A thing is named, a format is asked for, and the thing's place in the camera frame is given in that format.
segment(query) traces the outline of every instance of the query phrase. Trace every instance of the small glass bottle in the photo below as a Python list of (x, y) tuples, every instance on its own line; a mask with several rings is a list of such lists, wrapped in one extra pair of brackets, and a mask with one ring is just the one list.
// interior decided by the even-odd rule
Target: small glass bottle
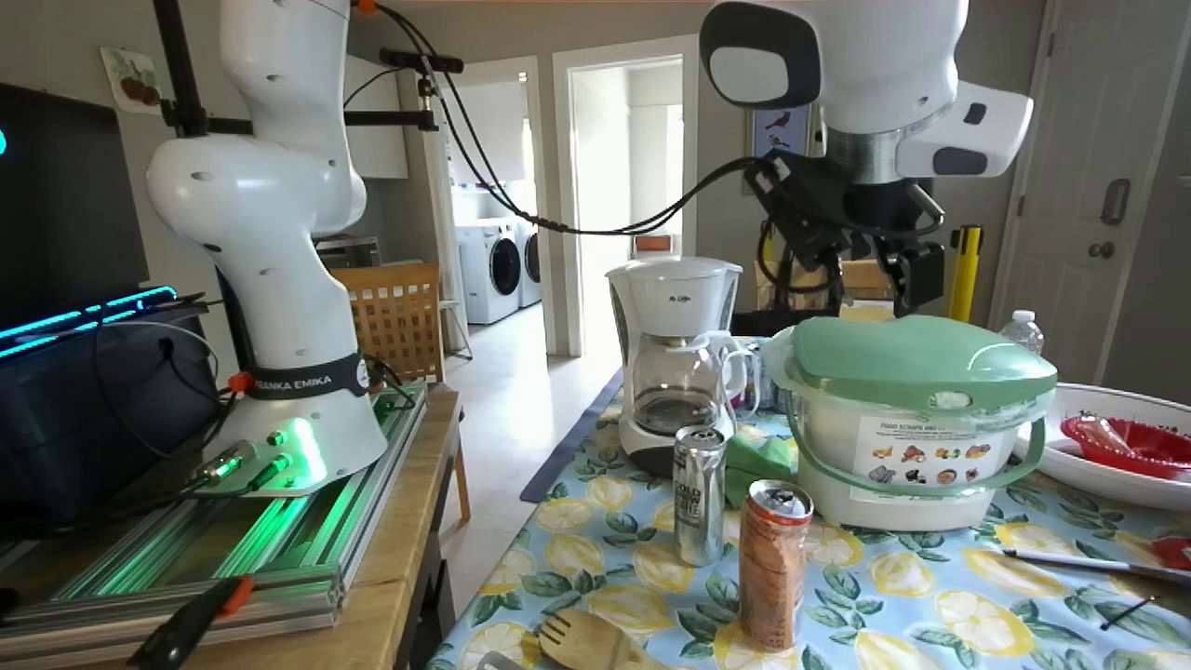
[(1035, 353), (1042, 353), (1042, 344), (1046, 344), (1035, 308), (1014, 308), (1014, 319), (1000, 326), (1000, 335)]

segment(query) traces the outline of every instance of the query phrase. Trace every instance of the blue floral tablecloth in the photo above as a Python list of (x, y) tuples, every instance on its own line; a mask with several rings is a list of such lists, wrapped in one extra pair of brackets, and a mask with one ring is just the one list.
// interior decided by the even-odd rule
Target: blue floral tablecloth
[[(998, 549), (1158, 562), (1158, 536), (1191, 518), (1092, 500), (1050, 477), (1005, 487), (968, 532), (859, 532), (812, 525), (812, 565), (789, 653), (753, 653), (737, 630), (737, 527), (726, 556), (689, 568), (675, 556), (672, 484), (649, 482), (605, 422), (567, 464), (431, 659), (479, 666), (499, 653), (550, 666), (535, 647), (549, 611), (596, 611), (664, 666), (1191, 666), (1191, 594), (1126, 578), (1042, 568)], [(1158, 594), (1126, 623), (1106, 619)]]

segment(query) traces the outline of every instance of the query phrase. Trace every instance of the coffee maker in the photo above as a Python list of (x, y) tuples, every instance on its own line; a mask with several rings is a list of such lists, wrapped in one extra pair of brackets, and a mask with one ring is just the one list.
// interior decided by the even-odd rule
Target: coffee maker
[(617, 439), (652, 477), (675, 468), (675, 432), (714, 423), (734, 436), (729, 325), (742, 267), (712, 257), (632, 261), (606, 271), (624, 353)]

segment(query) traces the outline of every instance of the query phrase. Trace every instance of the floor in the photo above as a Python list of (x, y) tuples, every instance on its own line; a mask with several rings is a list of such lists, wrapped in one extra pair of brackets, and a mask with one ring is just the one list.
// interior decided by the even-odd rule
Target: floor
[(549, 360), (544, 308), (535, 304), (495, 326), (478, 326), (474, 360), (448, 360), (448, 384), (464, 406), (461, 448), (474, 491), (471, 525), (457, 525), (453, 491), (445, 518), (457, 613), (526, 525), (531, 506), (519, 500), (523, 487), (623, 366), (610, 325), (596, 319), (585, 331), (593, 331), (585, 359)]

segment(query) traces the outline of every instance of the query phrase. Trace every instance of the washing machine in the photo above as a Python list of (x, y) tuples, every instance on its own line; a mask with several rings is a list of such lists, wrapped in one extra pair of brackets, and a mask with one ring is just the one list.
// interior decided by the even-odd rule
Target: washing machine
[(523, 308), (544, 300), (544, 264), (539, 264), (539, 232), (523, 219)]
[(485, 326), (523, 308), (523, 245), (515, 219), (453, 227), (471, 325)]

